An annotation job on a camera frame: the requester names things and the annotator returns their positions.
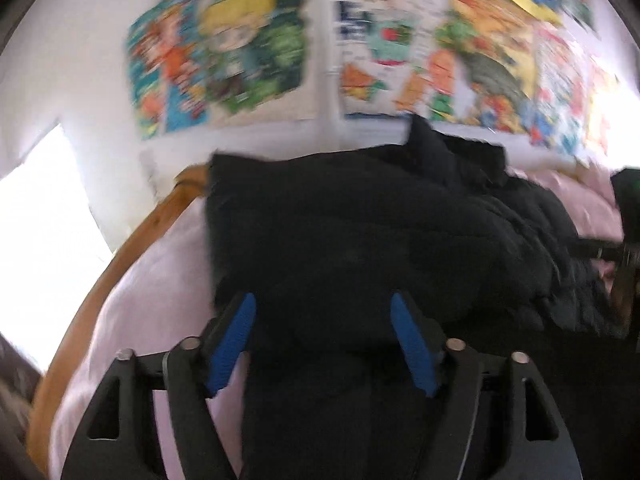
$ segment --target yellow-haired cartoon character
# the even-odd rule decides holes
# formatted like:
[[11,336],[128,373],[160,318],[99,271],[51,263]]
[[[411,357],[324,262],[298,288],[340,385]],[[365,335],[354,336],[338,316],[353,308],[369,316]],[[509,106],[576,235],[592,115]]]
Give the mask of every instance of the yellow-haired cartoon character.
[[276,0],[222,0],[200,14],[200,33],[210,54],[209,89],[216,100],[241,95],[259,76],[255,52],[247,47],[271,22]]

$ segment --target window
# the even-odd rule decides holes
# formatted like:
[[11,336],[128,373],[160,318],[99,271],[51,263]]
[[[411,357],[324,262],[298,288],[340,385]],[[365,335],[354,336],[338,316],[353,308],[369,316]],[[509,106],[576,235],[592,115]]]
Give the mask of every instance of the window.
[[110,259],[57,126],[0,181],[0,333],[45,370]]

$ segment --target pink pillow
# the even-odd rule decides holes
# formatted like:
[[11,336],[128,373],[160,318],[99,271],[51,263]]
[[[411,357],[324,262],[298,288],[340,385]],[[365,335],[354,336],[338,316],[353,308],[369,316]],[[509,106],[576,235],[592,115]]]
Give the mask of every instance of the pink pillow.
[[[72,377],[51,428],[49,475],[58,480],[82,414],[121,348],[138,355],[171,349],[199,335],[212,317],[204,199],[194,201],[126,272],[104,302],[87,355]],[[228,387],[208,401],[220,440],[236,474],[241,469],[240,424],[248,356]],[[156,423],[169,480],[184,475],[175,449],[165,392],[154,392]]]
[[526,175],[560,199],[580,236],[622,241],[620,211],[599,193],[553,170],[531,171]]
[[596,162],[591,162],[589,167],[578,164],[576,173],[581,183],[603,197],[609,205],[617,207],[616,196],[611,185],[611,172],[607,168]]

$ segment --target black jacket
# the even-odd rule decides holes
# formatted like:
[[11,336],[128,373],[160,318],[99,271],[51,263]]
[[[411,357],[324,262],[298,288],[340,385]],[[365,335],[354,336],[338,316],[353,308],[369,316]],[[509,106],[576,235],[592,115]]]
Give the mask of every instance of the black jacket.
[[[559,200],[504,166],[502,148],[420,118],[404,146],[212,158],[216,305],[237,290],[258,302],[244,478],[411,478],[441,406],[399,352],[398,288],[481,351],[511,351],[527,329],[621,333],[591,263],[559,241],[577,235]],[[531,340],[534,358],[554,361]]]

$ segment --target wooden bed frame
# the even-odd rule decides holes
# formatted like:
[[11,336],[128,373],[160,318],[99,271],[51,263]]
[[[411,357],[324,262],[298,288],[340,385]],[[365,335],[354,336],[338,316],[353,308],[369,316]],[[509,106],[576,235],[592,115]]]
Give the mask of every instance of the wooden bed frame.
[[118,249],[66,330],[49,370],[36,390],[26,439],[29,456],[46,476],[53,418],[71,377],[86,355],[104,301],[129,267],[166,233],[195,198],[204,195],[206,187],[206,166],[190,166],[176,177],[174,190]]

